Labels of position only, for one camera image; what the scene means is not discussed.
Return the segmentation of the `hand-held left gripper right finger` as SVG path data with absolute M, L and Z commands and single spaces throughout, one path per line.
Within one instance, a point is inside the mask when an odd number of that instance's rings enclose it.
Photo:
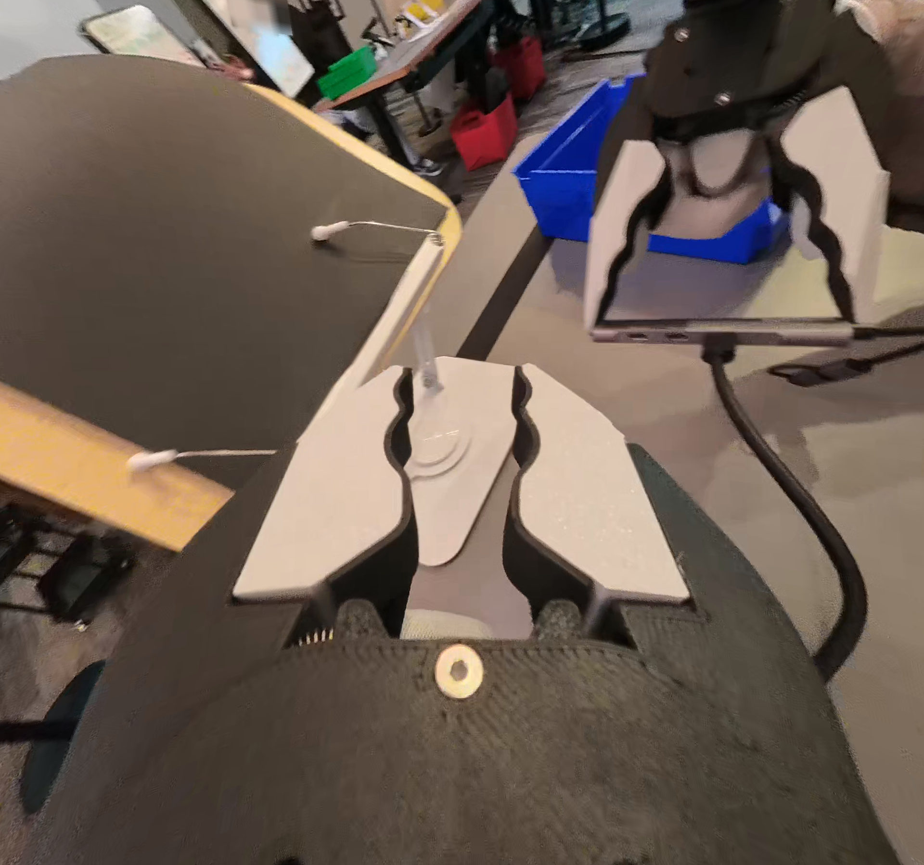
M 514 370 L 512 414 L 502 566 L 532 621 L 568 602 L 595 635 L 621 605 L 691 605 L 624 433 L 533 364 Z

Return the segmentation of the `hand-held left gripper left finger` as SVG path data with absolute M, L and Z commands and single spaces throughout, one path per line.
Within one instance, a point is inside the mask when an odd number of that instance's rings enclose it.
M 364 600 L 399 638 L 419 566 L 410 479 L 413 374 L 393 366 L 312 420 L 232 590 L 241 605 L 298 604 L 331 627 Z

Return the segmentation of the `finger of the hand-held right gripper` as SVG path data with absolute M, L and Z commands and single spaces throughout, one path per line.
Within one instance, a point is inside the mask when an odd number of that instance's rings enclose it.
M 818 313 L 799 317 L 862 322 L 872 309 L 890 175 L 849 88 L 803 103 L 769 135 L 769 155 L 795 257 L 824 296 Z
M 670 169 L 651 141 L 626 141 L 591 218 L 586 253 L 583 324 L 604 328 L 620 273 L 645 251 L 673 196 Z

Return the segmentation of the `blue plastic bin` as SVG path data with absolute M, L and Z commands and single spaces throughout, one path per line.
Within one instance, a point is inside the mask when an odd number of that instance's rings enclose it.
M 541 233 L 586 242 L 594 207 L 603 136 L 644 74 L 600 81 L 514 167 Z M 649 250 L 685 258 L 747 265 L 788 235 L 789 219 L 770 198 L 725 234 L 678 238 L 652 234 Z

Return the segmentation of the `person's right forearm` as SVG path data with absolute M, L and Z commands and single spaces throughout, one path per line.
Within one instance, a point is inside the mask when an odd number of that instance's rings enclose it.
M 884 55 L 884 119 L 872 142 L 891 176 L 887 224 L 923 232 L 923 0 L 837 0 Z

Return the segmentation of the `white stand base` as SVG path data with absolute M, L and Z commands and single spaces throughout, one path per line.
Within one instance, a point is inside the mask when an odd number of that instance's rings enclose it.
M 419 560 L 438 568 L 454 560 L 472 531 L 514 442 L 514 368 L 440 357 L 440 387 L 414 379 L 410 479 Z

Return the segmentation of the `red bag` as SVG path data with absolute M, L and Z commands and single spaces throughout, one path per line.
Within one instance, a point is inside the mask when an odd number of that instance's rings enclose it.
M 511 154 L 518 135 L 512 94 L 507 93 L 489 113 L 479 110 L 473 99 L 466 101 L 450 125 L 450 135 L 469 173 L 502 163 Z
M 547 81 L 540 41 L 526 35 L 496 50 L 493 63 L 506 74 L 514 100 L 527 102 Z

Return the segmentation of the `long wooden desk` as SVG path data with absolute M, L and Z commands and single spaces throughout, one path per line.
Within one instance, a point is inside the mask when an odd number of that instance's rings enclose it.
M 384 93 L 390 86 L 400 84 L 405 91 L 417 91 L 432 80 L 440 68 L 443 57 L 449 59 L 450 45 L 462 43 L 463 33 L 474 31 L 476 19 L 491 15 L 491 0 L 448 0 L 445 14 L 422 36 L 399 42 L 386 60 L 380 62 L 376 73 L 340 98 L 322 100 L 316 112 L 349 109 L 369 97 Z

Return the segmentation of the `green plastic bin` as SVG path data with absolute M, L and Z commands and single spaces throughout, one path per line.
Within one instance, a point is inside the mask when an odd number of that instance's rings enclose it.
M 336 101 L 369 81 L 377 70 L 375 50 L 366 45 L 331 64 L 317 80 L 321 96 Z

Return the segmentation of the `whiteboard on stand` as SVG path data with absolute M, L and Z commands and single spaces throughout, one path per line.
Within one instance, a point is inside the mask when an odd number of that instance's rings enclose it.
M 269 0 L 201 1 L 286 97 L 310 82 L 314 68 L 276 20 Z
M 93 16 L 78 28 L 100 52 L 160 59 L 202 68 L 205 64 L 147 6 L 135 4 Z

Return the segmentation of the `metal stand bracket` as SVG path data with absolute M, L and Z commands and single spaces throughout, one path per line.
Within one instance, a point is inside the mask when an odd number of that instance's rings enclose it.
M 426 303 L 410 328 L 415 358 L 415 399 L 425 402 L 442 394 L 444 385 L 437 364 L 430 304 Z

